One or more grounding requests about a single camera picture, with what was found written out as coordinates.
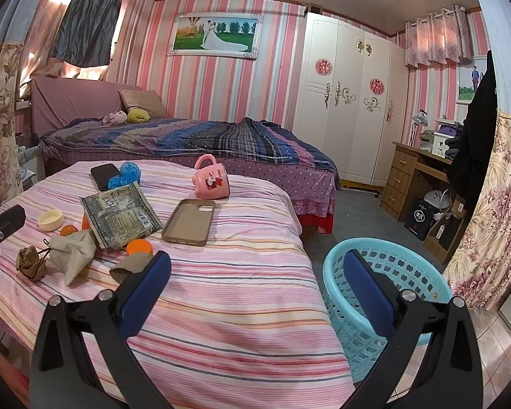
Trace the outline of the brown paper ball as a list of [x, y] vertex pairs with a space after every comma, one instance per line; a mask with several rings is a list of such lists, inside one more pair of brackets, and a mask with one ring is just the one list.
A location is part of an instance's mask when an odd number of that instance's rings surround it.
[[18, 251], [15, 266], [18, 272], [33, 283], [45, 276], [46, 261], [34, 246], [24, 247]]

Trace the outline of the cream plastic lid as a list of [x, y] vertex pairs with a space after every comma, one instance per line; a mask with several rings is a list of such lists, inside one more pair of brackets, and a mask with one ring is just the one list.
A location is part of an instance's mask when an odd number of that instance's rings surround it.
[[53, 232], [64, 223], [64, 215], [61, 210], [53, 209], [42, 212], [37, 218], [37, 225], [42, 232]]

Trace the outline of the orange tangerine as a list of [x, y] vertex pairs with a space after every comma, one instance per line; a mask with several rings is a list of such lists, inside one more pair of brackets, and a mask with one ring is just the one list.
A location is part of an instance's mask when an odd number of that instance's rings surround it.
[[62, 229], [60, 230], [60, 235], [62, 237], [67, 237], [70, 234], [77, 233], [77, 232], [78, 232], [78, 229], [76, 226], [74, 226], [72, 224], [67, 224], [64, 227], [62, 227]]

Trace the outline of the beige paper bag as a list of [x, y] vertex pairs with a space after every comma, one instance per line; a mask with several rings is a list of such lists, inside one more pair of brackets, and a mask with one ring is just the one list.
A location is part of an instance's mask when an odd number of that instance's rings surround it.
[[66, 237], [54, 236], [49, 240], [49, 260], [63, 273], [68, 287], [92, 261], [96, 250], [96, 238], [90, 229], [70, 233]]

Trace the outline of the grey snack wrapper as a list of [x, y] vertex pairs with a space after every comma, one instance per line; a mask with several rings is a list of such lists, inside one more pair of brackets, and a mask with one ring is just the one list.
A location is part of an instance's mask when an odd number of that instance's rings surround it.
[[80, 198], [80, 202], [102, 249], [120, 249], [162, 228], [138, 182]]

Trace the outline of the orange plastic cap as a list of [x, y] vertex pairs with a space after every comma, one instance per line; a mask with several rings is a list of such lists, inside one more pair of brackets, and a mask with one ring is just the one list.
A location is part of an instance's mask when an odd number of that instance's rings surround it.
[[135, 253], [153, 254], [152, 245], [145, 239], [135, 239], [127, 244], [125, 248], [128, 255]]

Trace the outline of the blue plastic bag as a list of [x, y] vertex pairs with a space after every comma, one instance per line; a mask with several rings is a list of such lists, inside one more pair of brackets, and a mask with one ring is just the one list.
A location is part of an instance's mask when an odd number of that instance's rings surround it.
[[115, 189], [121, 186], [130, 185], [133, 182], [140, 183], [141, 170], [139, 166], [132, 162], [125, 162], [120, 168], [120, 173], [113, 176], [108, 181], [108, 189]]

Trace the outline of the orange plastic wrapper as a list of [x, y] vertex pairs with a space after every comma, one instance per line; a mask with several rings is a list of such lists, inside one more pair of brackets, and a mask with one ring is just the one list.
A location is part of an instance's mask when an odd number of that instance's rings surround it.
[[90, 224], [89, 224], [89, 221], [87, 219], [87, 216], [84, 214], [83, 215], [83, 219], [82, 219], [82, 229], [83, 230], [87, 230], [90, 228]]

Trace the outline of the floral curtain left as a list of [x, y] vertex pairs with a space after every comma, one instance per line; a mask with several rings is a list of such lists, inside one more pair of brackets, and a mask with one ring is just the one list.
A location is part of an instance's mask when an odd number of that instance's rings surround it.
[[14, 119], [21, 52], [20, 43], [0, 44], [0, 207], [22, 192]]

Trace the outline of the purple bed with plaid blanket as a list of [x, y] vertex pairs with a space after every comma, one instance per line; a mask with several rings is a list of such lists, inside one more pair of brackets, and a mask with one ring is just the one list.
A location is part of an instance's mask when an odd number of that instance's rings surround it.
[[238, 123], [166, 116], [146, 123], [103, 126], [122, 110], [119, 90], [139, 87], [75, 78], [36, 77], [30, 83], [33, 130], [52, 172], [87, 161], [165, 160], [194, 166], [212, 154], [231, 175], [267, 180], [290, 197], [299, 221], [331, 233], [340, 187], [333, 160], [289, 130], [245, 117]]

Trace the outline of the black box under desk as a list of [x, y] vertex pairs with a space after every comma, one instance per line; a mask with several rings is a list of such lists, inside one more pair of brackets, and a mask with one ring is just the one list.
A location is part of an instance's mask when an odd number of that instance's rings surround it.
[[412, 205], [404, 227], [419, 240], [424, 241], [427, 238], [430, 228], [435, 223], [434, 216], [437, 212], [438, 208], [435, 208], [424, 199], [419, 198]]

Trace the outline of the yellow plush toy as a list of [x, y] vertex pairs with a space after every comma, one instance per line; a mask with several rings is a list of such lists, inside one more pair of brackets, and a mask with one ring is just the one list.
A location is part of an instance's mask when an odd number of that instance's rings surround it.
[[127, 113], [127, 122], [130, 124], [146, 123], [150, 119], [150, 114], [141, 108], [132, 108]]

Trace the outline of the brown pillow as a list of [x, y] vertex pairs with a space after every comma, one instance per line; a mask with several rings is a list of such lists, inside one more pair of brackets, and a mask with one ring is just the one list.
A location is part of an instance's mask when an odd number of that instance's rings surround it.
[[164, 118], [165, 107], [161, 98], [155, 91], [119, 90], [122, 105], [127, 111], [142, 109], [146, 111], [151, 119]]

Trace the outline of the framed wedding photo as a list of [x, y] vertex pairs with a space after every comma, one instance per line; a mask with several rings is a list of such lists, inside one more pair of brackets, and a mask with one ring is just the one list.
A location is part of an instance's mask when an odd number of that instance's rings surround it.
[[168, 56], [222, 56], [255, 60], [263, 16], [233, 12], [190, 12], [178, 15]]

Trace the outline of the pink window valance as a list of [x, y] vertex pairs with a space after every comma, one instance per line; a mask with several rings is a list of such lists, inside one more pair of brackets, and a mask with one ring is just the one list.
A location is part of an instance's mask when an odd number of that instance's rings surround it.
[[452, 5], [405, 23], [405, 64], [410, 67], [446, 65], [474, 57], [465, 8]]

